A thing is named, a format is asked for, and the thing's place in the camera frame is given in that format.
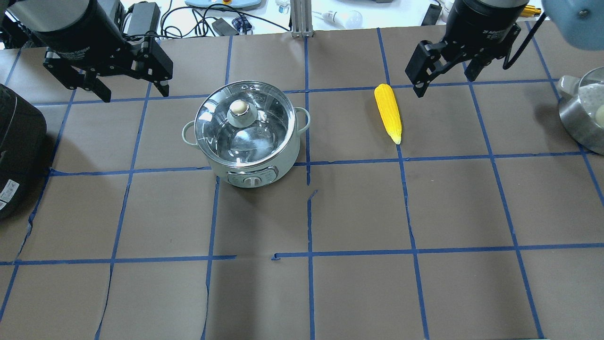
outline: cooking pot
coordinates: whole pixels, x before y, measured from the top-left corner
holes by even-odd
[[[296,112],[307,117],[302,128],[298,128]],[[195,120],[182,129],[182,140],[201,149],[222,180],[241,188],[257,188],[291,169],[300,152],[300,135],[309,125],[309,112],[294,107],[278,88],[244,80],[210,94]],[[191,126],[196,143],[185,136]]]
[[[564,128],[586,148],[604,154],[604,67],[580,79],[562,76],[557,87]]]

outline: pot button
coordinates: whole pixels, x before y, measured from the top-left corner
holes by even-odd
[[[260,177],[256,177],[256,176],[246,177],[243,179],[243,184],[245,184],[249,187],[257,186],[261,182],[262,182],[262,179],[260,179]]]

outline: white table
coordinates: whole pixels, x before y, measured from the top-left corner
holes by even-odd
[[[128,8],[128,6],[139,1],[140,0],[122,0],[122,3]],[[161,7],[162,14],[165,13],[170,1],[157,0],[156,2]],[[313,0],[312,10],[320,12],[329,10],[357,10],[363,15],[363,28],[409,27],[421,25],[428,6],[435,3],[435,0],[394,0],[393,2],[385,4],[377,4],[372,0]],[[529,4],[542,8],[541,0],[530,0]],[[182,7],[184,5],[184,0],[173,0],[172,8]],[[218,18],[224,18],[229,24],[231,23],[231,20],[237,16],[235,13],[214,10],[210,10],[208,13]],[[289,25],[289,14],[279,13],[275,0],[263,0],[259,8],[249,11],[249,13],[276,22],[284,27],[288,27]],[[248,20],[253,26],[254,34],[283,32],[282,29],[262,20],[255,18],[248,18]],[[166,26],[177,26],[183,33],[188,32],[194,24],[195,20],[190,10],[176,11],[168,17],[168,20],[166,20]],[[438,24],[444,24],[444,22],[439,20]],[[314,15],[313,29],[340,30],[341,28],[325,22],[318,15]]]

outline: blue object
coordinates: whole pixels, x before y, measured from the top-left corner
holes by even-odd
[[[252,30],[252,24],[249,23],[248,18],[246,18],[245,15],[236,17],[231,23],[233,24],[233,27],[239,31],[239,34],[247,34],[247,32]]]
[[[581,50],[604,50],[602,0],[543,0],[543,7],[569,44]]]
[[[262,0],[232,0],[228,5],[241,10],[253,10],[260,7],[261,3]],[[205,8],[214,4],[222,4],[222,0],[185,0],[185,4]]]

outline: power adapter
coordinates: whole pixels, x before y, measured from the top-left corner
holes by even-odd
[[[214,31],[218,33],[219,36],[238,36],[239,32],[233,28],[233,26],[229,25],[224,19],[220,18],[214,22],[212,22],[212,27]]]

